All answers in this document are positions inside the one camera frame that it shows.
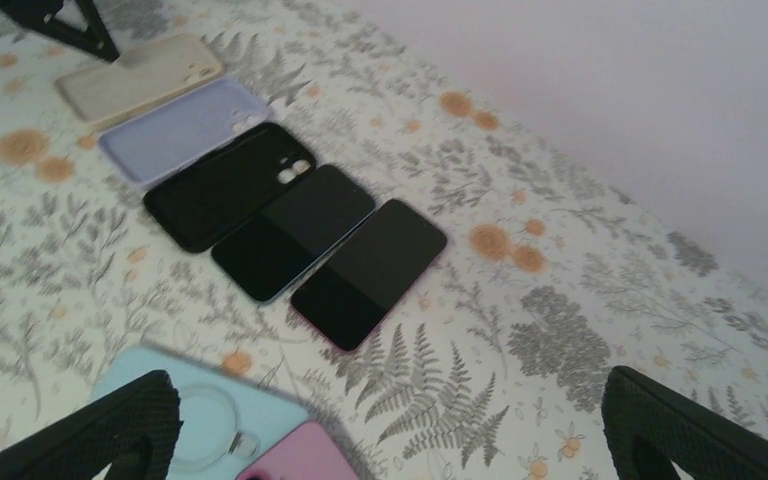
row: black screen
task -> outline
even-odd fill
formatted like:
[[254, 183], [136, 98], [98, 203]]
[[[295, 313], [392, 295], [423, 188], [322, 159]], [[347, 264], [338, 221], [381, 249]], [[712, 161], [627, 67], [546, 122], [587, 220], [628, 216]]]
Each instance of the black screen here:
[[143, 203], [182, 249], [203, 252], [312, 172], [281, 184], [278, 173], [296, 160], [316, 164], [289, 132], [264, 123], [173, 175]]
[[345, 351], [356, 349], [446, 246], [398, 200], [385, 203], [293, 294], [293, 308]]
[[340, 170], [324, 165], [213, 247], [253, 300], [269, 302], [375, 210]]

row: beige phone case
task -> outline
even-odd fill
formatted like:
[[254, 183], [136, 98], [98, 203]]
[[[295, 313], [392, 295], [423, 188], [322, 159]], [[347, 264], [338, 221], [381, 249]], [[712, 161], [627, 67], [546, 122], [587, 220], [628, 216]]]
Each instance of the beige phone case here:
[[127, 51], [111, 64], [66, 74], [54, 88], [94, 131], [141, 115], [222, 75], [222, 63], [196, 36], [180, 34]]

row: tablecloth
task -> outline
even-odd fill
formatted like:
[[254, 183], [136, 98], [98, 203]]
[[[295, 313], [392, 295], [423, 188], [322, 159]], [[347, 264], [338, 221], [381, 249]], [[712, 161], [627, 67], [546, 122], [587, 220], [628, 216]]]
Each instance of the tablecloth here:
[[366, 477], [616, 478], [618, 364], [768, 438], [768, 293], [375, 25], [323, 1], [96, 3], [123, 49], [202, 37], [321, 163], [450, 244], [335, 352], [288, 295], [257, 307], [165, 236], [53, 91], [93, 60], [0, 16], [0, 450], [143, 341], [298, 399]]

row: black object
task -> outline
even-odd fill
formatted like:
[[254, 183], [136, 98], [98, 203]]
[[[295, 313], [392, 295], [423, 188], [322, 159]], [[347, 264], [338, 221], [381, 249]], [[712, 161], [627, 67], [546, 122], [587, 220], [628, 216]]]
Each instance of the black object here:
[[181, 430], [169, 375], [149, 372], [0, 452], [0, 480], [166, 478]]
[[[282, 184], [296, 160], [307, 172]], [[149, 213], [185, 251], [200, 253], [313, 172], [316, 159], [274, 123], [263, 123], [166, 179], [143, 197]]]
[[605, 437], [620, 480], [768, 479], [768, 441], [629, 367], [608, 375]]
[[0, 0], [0, 10], [22, 28], [65, 43], [108, 63], [119, 58], [119, 50], [110, 38], [93, 0], [74, 0], [87, 22], [86, 30], [79, 30], [55, 18], [63, 8], [63, 1]]
[[375, 200], [323, 165], [211, 250], [254, 301], [272, 301], [375, 211]]
[[339, 349], [355, 350], [446, 247], [399, 200], [385, 203], [290, 299]]

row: robotic arm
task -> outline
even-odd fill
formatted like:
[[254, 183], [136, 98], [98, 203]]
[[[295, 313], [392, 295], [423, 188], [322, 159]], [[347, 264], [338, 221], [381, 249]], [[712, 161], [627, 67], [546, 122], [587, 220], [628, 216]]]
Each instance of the robotic arm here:
[[119, 58], [119, 50], [104, 26], [93, 0], [74, 0], [87, 22], [80, 30], [55, 18], [64, 0], [0, 0], [0, 10], [22, 28], [77, 48], [105, 62]]

